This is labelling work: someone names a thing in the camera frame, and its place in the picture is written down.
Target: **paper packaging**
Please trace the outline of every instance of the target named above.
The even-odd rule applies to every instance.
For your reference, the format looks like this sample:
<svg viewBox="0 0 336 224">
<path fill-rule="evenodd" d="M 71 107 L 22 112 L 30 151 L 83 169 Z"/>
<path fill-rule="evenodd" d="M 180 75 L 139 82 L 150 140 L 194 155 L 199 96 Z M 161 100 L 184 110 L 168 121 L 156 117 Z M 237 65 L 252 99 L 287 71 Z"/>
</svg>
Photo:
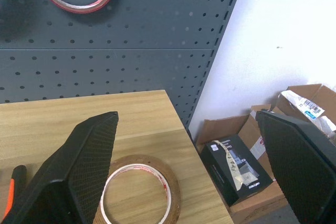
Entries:
<svg viewBox="0 0 336 224">
<path fill-rule="evenodd" d="M 206 143 L 234 134 L 238 134 L 246 123 L 249 115 L 234 116 L 219 120 L 205 120 L 203 128 L 197 138 L 196 148 L 202 151 Z M 253 195 L 242 202 L 229 207 L 217 188 L 222 201 L 235 224 L 245 224 L 258 219 L 276 209 L 288 205 L 277 182 L 273 182 L 263 191 Z"/>
<path fill-rule="evenodd" d="M 336 93 L 321 84 L 289 86 L 277 107 L 286 115 L 312 122 L 336 144 Z"/>
<path fill-rule="evenodd" d="M 269 164 L 265 145 L 262 140 L 263 138 L 261 137 L 259 126 L 255 119 L 257 111 L 259 110 L 269 111 L 270 109 L 271 109 L 270 104 L 252 106 L 250 115 L 244 126 L 239 131 L 238 135 L 243 140 L 244 144 L 250 149 L 254 157 L 259 161 L 259 163 L 265 169 L 265 171 L 271 177 L 271 179 L 275 179 L 271 165 Z M 272 111 L 278 114 L 283 114 L 277 107 L 273 108 Z"/>
<path fill-rule="evenodd" d="M 201 158 L 229 206 L 272 183 L 238 135 L 207 143 Z"/>
</svg>

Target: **open cardboard box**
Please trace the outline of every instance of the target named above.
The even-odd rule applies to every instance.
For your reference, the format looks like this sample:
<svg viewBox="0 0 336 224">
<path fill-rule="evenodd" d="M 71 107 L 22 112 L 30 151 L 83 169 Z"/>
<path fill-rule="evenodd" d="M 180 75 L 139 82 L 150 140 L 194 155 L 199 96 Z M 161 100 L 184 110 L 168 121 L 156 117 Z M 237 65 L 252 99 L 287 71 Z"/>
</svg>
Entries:
<svg viewBox="0 0 336 224">
<path fill-rule="evenodd" d="M 196 141 L 198 152 L 200 153 L 204 144 L 208 142 L 238 134 L 248 121 L 249 116 L 243 115 L 220 120 L 205 120 L 203 129 Z M 248 223 L 288 204 L 277 182 L 273 182 L 262 192 L 231 207 L 228 207 L 223 198 L 222 200 L 235 224 Z"/>
</svg>

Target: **pegboard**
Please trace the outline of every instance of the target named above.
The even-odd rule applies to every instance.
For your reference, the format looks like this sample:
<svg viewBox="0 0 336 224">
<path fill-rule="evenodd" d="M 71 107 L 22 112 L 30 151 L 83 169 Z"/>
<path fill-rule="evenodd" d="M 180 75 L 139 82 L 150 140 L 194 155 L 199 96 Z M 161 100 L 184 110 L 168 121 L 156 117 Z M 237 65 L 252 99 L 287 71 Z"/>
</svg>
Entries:
<svg viewBox="0 0 336 224">
<path fill-rule="evenodd" d="M 188 126 L 235 2 L 0 0 L 0 102 L 165 89 Z"/>
</svg>

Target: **white wall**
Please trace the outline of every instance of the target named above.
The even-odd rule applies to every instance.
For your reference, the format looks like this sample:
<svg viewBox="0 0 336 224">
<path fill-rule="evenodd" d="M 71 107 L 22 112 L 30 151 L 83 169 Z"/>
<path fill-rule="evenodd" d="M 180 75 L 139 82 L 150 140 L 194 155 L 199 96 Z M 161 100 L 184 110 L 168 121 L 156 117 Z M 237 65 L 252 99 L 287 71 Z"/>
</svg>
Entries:
<svg viewBox="0 0 336 224">
<path fill-rule="evenodd" d="M 237 0 L 189 130 L 289 85 L 336 85 L 336 0 Z"/>
</svg>

